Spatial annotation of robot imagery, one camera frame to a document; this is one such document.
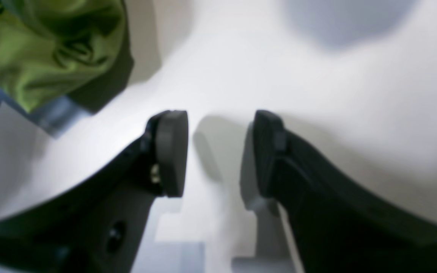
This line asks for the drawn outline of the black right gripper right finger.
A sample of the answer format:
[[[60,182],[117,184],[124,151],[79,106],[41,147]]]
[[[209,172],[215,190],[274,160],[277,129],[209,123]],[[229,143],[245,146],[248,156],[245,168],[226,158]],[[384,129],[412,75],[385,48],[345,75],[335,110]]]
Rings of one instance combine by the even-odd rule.
[[[271,111],[257,110],[260,194],[287,213],[306,273],[437,273],[437,224],[357,185]]]

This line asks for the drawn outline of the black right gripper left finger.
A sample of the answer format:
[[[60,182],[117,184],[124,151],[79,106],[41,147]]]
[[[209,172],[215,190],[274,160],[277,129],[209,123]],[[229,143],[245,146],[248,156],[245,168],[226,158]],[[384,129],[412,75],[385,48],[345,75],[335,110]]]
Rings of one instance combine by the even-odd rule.
[[[62,194],[0,220],[0,266],[31,273],[129,273],[157,197],[184,192],[185,110],[163,111],[112,161]]]

